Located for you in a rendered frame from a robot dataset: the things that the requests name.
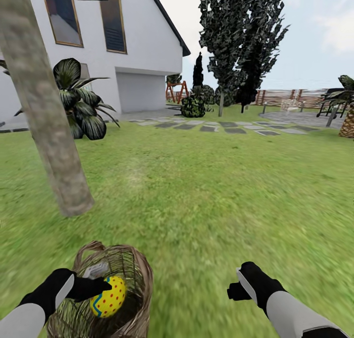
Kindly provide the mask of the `wicker basket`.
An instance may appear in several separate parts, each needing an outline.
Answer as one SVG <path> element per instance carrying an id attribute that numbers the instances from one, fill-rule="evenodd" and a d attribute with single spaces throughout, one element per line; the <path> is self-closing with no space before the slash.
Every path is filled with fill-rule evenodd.
<path id="1" fill-rule="evenodd" d="M 109 260 L 113 259 L 115 257 L 116 259 L 114 259 L 114 260 L 116 260 L 115 262 L 117 264 L 117 261 L 118 261 L 117 257 L 118 256 L 114 255 L 113 258 L 111 258 L 110 255 L 112 255 L 112 253 L 116 252 L 117 250 L 119 250 L 118 253 L 120 253 L 120 252 L 122 253 L 122 250 L 130 251 L 133 254 L 133 257 L 135 258 L 135 259 L 133 259 L 133 264 L 131 264 L 134 266 L 134 268 L 133 268 L 134 272 L 132 271 L 134 273 L 134 278 L 132 278 L 132 279 L 135 280 L 135 286 L 134 286 L 135 290 L 130 291 L 126 288 L 126 295 L 129 294 L 131 297 L 134 297 L 134 299 L 136 300 L 136 303 L 139 305 L 141 311 L 138 310 L 139 313 L 137 313 L 137 317 L 131 318 L 131 320 L 130 320 L 130 314 L 133 314 L 132 311 L 134 312 L 134 314 L 135 314 L 135 312 L 137 312 L 134 307 L 130 306 L 131 310 L 129 310 L 129 309 L 125 310 L 125 311 L 128 311 L 129 314 L 121 313 L 121 316 L 119 316 L 119 312 L 118 312 L 118 321 L 119 322 L 117 324 L 114 324 L 114 322 L 113 322 L 114 320 L 116 320 L 116 317 L 114 316 L 115 313 L 113 314 L 113 316 L 115 317 L 113 321 L 111 321 L 111 319 L 109 320 L 109 318 L 110 318 L 109 317 L 108 319 L 105 318 L 102 321 L 102 323 L 100 324 L 101 318 L 98 318 L 99 324 L 97 326 L 97 330 L 96 330 L 97 334 L 96 334 L 95 331 L 92 332 L 93 327 L 95 325 L 94 320 L 96 319 L 96 317 L 94 316 L 92 311 L 90 311 L 90 315 L 89 315 L 89 311 L 88 312 L 86 311 L 88 313 L 88 320 L 87 320 L 87 317 L 85 317 L 86 312 L 84 312 L 84 313 L 80 312 L 80 305 L 77 305 L 76 303 L 74 303 L 74 301 L 72 299 L 65 298 L 63 300 L 63 303 L 65 303 L 65 305 L 67 304 L 67 306 L 68 306 L 68 304 L 70 302 L 73 304 L 74 309 L 76 309 L 76 307 L 77 307 L 76 316 L 73 317 L 75 324 L 73 322 L 73 328 L 71 327 L 71 332 L 70 332 L 71 320 L 69 320 L 68 323 L 66 323 L 66 321 L 63 320 L 64 312 L 65 312 L 67 306 L 60 307 L 56 312 L 54 312 L 54 314 L 50 315 L 50 317 L 48 318 L 48 321 L 45 325 L 48 338 L 64 338 L 66 332 L 69 335 L 67 338 L 75 338 L 74 333 L 76 335 L 76 328 L 78 328 L 78 325 L 76 323 L 76 321 L 77 321 L 76 317 L 83 317 L 86 320 L 87 325 L 85 325 L 85 326 L 88 328 L 88 329 L 86 329 L 87 333 L 88 333 L 87 334 L 88 338 L 100 338 L 100 331 L 103 331 L 103 329 L 106 327 L 106 325 L 105 325 L 106 321 L 109 321 L 109 326 L 107 326 L 107 328 L 109 328 L 109 331 L 107 334 L 108 338 L 147 338 L 148 331 L 149 331 L 149 323 L 150 323 L 150 306 L 151 306 L 152 286 L 154 283 L 153 270 L 147 261 L 146 255 L 144 253 L 139 252 L 132 245 L 117 244 L 115 247 L 119 247 L 119 248 L 109 249 L 110 247 L 104 246 L 101 242 L 91 241 L 90 243 L 79 248 L 79 251 L 76 253 L 76 257 L 75 257 L 75 261 L 74 261 L 74 265 L 73 265 L 72 269 L 74 272 L 77 272 L 78 277 L 81 277 L 81 275 L 79 275 L 81 272 L 80 269 L 83 268 L 83 266 L 89 260 L 92 261 L 94 257 L 98 258 L 98 257 L 100 257 L 98 255 L 106 253 L 106 254 L 104 254 L 105 259 L 102 259 L 102 260 L 100 259 L 98 261 L 98 263 L 107 262 L 108 267 L 110 267 L 109 273 L 112 274 L 114 272 L 114 271 L 112 271 L 112 266 L 114 264 L 111 265 L 111 263 L 113 263 L 113 260 L 111 260 L 111 261 L 109 261 Z M 86 250 L 97 251 L 97 253 L 94 253 L 94 254 L 88 256 L 83 262 L 81 262 L 82 257 L 83 257 L 83 252 Z M 112 251 L 112 252 L 109 252 L 109 251 Z M 123 269 L 122 272 L 124 272 L 124 280 L 126 282 L 127 275 L 128 275 L 128 277 L 130 277 L 130 276 L 129 276 L 129 274 L 126 273 L 128 271 L 124 271 L 124 269 L 125 269 L 124 264 L 125 263 L 123 262 L 123 260 L 126 261 L 125 255 L 123 255 L 123 256 L 120 255 L 120 257 L 122 257 L 122 259 L 120 259 L 119 263 L 122 261 L 120 266 L 123 267 L 123 268 L 122 267 L 121 268 Z M 139 269 L 141 271 L 139 271 L 135 268 L 135 261 L 138 262 L 137 266 L 139 267 Z M 87 268 L 86 266 L 84 268 Z M 94 276 L 94 279 L 102 277 L 102 275 L 106 274 L 107 271 Z M 138 275 L 138 276 L 143 275 L 141 282 L 136 279 L 136 275 Z M 112 274 L 112 276 L 113 276 L 113 274 Z M 130 302 L 127 302 L 127 303 L 132 304 Z M 122 303 L 122 304 L 127 305 L 127 303 Z M 72 311 L 73 311 L 73 307 L 72 307 Z M 123 317 L 126 320 L 125 315 L 126 315 L 126 317 L 128 317 L 128 322 L 125 322 L 122 319 L 122 317 Z M 58 330 L 58 328 L 56 328 L 56 326 L 58 326 L 58 325 L 55 325 L 55 322 L 54 322 L 55 316 L 57 318 L 56 321 L 58 322 L 60 330 Z M 120 325 L 120 323 L 121 323 L 121 325 Z M 115 330 L 118 327 L 118 325 L 121 326 L 122 330 L 120 327 L 118 327 L 119 330 L 118 329 L 115 330 L 115 333 L 113 334 L 112 331 L 110 330 L 111 324 L 114 324 L 114 327 L 112 330 Z M 61 331 L 62 326 L 64 326 L 63 332 Z M 80 338 L 84 338 L 84 333 L 81 333 Z"/>

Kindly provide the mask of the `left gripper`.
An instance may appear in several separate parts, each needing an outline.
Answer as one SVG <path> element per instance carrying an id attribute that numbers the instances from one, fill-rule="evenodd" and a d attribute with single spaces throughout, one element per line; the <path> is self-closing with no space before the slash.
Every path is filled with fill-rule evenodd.
<path id="1" fill-rule="evenodd" d="M 74 303 L 78 304 L 81 301 L 89 300 L 91 297 L 101 294 L 104 290 L 111 290 L 112 286 L 104 281 L 104 278 L 100 277 L 94 280 L 85 279 L 84 287 L 81 293 L 73 299 Z"/>

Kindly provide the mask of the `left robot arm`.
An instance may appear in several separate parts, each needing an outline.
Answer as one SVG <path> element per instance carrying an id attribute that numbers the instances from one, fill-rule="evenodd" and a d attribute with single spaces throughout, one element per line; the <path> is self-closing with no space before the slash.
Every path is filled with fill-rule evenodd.
<path id="1" fill-rule="evenodd" d="M 60 308 L 65 298 L 78 304 L 104 290 L 111 290 L 112 286 L 104 278 L 94 279 L 108 268 L 107 262 L 93 264 L 82 277 L 69 269 L 56 269 L 0 321 L 0 338 L 37 338 L 50 315 Z"/>

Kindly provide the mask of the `easter egg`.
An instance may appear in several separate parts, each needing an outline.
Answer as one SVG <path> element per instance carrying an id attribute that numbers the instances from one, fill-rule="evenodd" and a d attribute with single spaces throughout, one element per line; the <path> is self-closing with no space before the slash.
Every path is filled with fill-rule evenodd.
<path id="1" fill-rule="evenodd" d="M 113 276 L 106 278 L 105 282 L 108 282 L 112 289 L 104 290 L 88 300 L 92 313 L 100 318 L 110 317 L 117 312 L 126 297 L 126 285 L 122 278 Z"/>

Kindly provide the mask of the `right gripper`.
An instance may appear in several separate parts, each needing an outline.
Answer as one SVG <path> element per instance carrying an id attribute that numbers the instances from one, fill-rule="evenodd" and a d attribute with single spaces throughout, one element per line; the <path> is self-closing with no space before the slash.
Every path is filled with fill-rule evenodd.
<path id="1" fill-rule="evenodd" d="M 231 283 L 230 288 L 227 289 L 227 293 L 229 299 L 233 298 L 234 301 L 252 299 L 252 297 L 243 290 L 240 281 L 238 281 L 237 283 Z"/>

